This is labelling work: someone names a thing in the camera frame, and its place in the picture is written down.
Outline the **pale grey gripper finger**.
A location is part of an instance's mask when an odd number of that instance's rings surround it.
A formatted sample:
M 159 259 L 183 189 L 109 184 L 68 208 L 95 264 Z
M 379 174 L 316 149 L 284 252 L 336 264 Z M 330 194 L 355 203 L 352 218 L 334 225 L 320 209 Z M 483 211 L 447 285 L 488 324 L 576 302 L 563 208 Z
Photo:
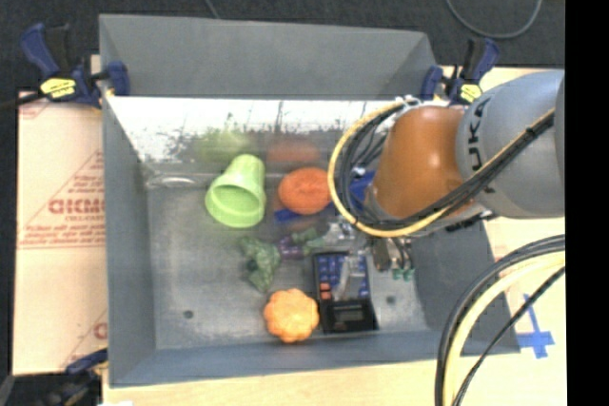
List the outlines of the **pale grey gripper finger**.
M 354 286 L 357 296 L 369 295 L 367 259 L 364 254 L 357 254 L 353 271 Z
M 355 281 L 353 272 L 355 270 L 355 256 L 347 254 L 344 256 L 340 268 L 339 281 L 334 287 L 334 300 L 350 300 L 356 296 Z

